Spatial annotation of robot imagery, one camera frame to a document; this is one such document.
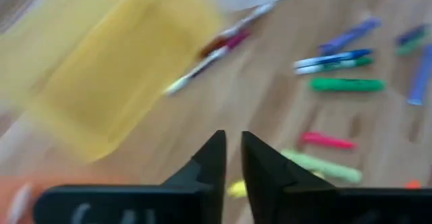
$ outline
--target red marker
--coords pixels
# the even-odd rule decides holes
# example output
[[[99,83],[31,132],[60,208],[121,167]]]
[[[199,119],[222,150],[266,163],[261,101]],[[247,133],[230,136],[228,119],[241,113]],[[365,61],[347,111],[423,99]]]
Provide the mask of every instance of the red marker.
[[[353,149],[357,145],[348,140],[337,139],[331,136],[326,136],[318,132],[307,132],[302,136],[302,141],[310,144],[317,144],[321,146],[336,147],[343,149]]]

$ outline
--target orange object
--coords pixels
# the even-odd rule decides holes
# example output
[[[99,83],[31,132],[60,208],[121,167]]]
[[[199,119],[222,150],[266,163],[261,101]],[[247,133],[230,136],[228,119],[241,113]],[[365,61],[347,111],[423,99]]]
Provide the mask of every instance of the orange object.
[[[0,223],[7,223],[8,212],[17,192],[30,184],[32,193],[28,208],[25,210],[19,224],[32,224],[32,207],[37,198],[48,188],[65,184],[128,184],[130,183],[122,177],[113,176],[57,176],[57,177],[15,177],[8,180],[0,180]]]
[[[411,180],[405,185],[405,188],[412,190],[419,189],[421,188],[421,182],[419,180]]]

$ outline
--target marker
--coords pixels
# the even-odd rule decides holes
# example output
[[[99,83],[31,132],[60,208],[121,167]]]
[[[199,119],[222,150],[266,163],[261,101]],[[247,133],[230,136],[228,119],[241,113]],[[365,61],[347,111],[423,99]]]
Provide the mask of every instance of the marker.
[[[411,105],[422,105],[423,97],[427,90],[427,84],[432,69],[432,45],[427,45],[423,51],[421,64],[416,76],[411,82],[411,92],[408,103]]]
[[[281,154],[289,160],[309,171],[319,171],[329,177],[338,177],[351,183],[362,180],[362,172],[351,167],[345,167],[330,161],[324,161],[294,150],[282,150]]]
[[[197,75],[199,75],[201,72],[203,72],[206,68],[208,68],[212,62],[221,59],[225,55],[227,55],[231,50],[233,50],[235,47],[237,47],[245,38],[249,36],[249,33],[245,31],[241,31],[236,36],[232,37],[226,46],[221,47],[220,49],[217,49],[213,51],[207,58],[202,60],[192,71],[190,71],[185,76],[182,76],[180,79],[176,80],[171,86],[169,86],[167,89],[165,89],[166,94],[173,94],[183,87],[185,87],[191,79],[195,78]]]
[[[328,72],[337,69],[346,69],[346,68],[358,67],[362,65],[369,65],[372,64],[372,62],[373,59],[369,57],[362,57],[360,59],[324,63],[322,65],[312,65],[312,66],[298,68],[296,69],[296,74],[301,75],[301,74],[310,74],[310,73],[317,73],[317,72]]]
[[[300,61],[297,61],[294,63],[294,69],[300,68],[300,67],[311,66],[311,65],[320,65],[323,63],[357,59],[357,58],[360,58],[362,56],[371,54],[372,52],[373,52],[372,49],[359,49],[359,50],[355,50],[355,51],[340,53],[337,55],[329,55],[329,56],[324,56],[324,57],[314,57],[314,58],[310,58],[310,59],[303,59],[303,60],[300,60]]]
[[[349,29],[344,32],[341,36],[332,39],[328,43],[324,45],[320,45],[319,49],[322,55],[333,55],[338,51],[341,51],[346,45],[351,43],[353,40],[356,40],[374,28],[377,28],[381,25],[381,19],[379,18],[369,18],[362,22],[361,24]]]
[[[249,16],[241,19],[239,22],[237,22],[234,26],[231,28],[223,31],[220,36],[224,38],[230,38],[232,36],[235,36],[239,33],[239,31],[243,30],[247,25],[249,25],[254,20],[258,19],[259,17],[269,13],[274,7],[276,3],[268,3],[264,5],[260,5],[257,8],[255,8],[254,11],[252,11]]]
[[[400,46],[398,50],[396,50],[396,55],[399,56],[409,55],[415,49],[419,48],[423,44],[423,42],[426,41],[428,35],[429,35],[428,30],[425,30],[424,32],[418,34],[417,37],[411,39],[410,41]]]
[[[411,40],[418,38],[421,34],[423,34],[428,29],[429,29],[428,24],[422,24],[420,26],[416,26],[411,30],[409,30],[408,32],[399,35],[396,38],[396,44],[398,46],[403,46],[406,43],[410,42]]]
[[[337,139],[319,132],[307,132],[302,135],[302,141],[309,144],[317,144],[320,146],[329,146],[343,149],[353,149],[357,145],[349,140]]]
[[[248,190],[246,189],[246,184],[244,180],[235,182],[228,188],[228,194],[234,198],[241,198],[248,196]]]
[[[233,36],[237,35],[241,30],[245,29],[245,27],[249,26],[253,21],[262,17],[263,15],[269,13],[274,7],[276,3],[268,3],[264,5],[260,5],[255,8],[249,16],[241,19],[236,24],[234,24],[231,28],[223,31],[219,34],[215,39],[213,39],[208,45],[206,45],[200,52],[200,57],[204,58],[210,55],[211,52],[220,49],[228,43],[228,40]]]
[[[385,88],[381,80],[315,78],[310,82],[316,91],[373,92]]]

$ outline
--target yellow bin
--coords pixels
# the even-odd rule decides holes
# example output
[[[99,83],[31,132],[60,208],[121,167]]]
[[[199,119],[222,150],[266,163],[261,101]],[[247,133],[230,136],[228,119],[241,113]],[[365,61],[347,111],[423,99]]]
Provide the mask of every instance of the yellow bin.
[[[208,0],[48,0],[1,35],[0,93],[94,161],[220,28]]]

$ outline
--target green marker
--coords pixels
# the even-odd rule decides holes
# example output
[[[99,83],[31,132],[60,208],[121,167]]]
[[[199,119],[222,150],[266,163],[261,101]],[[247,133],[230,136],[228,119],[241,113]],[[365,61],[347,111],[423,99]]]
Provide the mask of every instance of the green marker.
[[[373,92],[385,88],[382,80],[315,78],[310,82],[316,91]]]
[[[324,63],[320,65],[300,67],[296,69],[296,74],[301,75],[301,74],[309,74],[309,73],[316,73],[316,72],[328,72],[336,69],[344,69],[350,67],[358,67],[362,65],[369,65],[372,62],[373,59],[369,57],[362,57],[359,59],[345,60],[345,61],[336,61],[336,62]]]
[[[398,47],[396,50],[396,55],[404,56],[409,55],[411,52],[413,52],[415,49],[420,47],[423,42],[426,40],[426,38],[429,35],[429,31],[425,30],[421,34],[419,34],[416,38],[413,38],[411,41],[407,42],[405,45],[402,45]]]

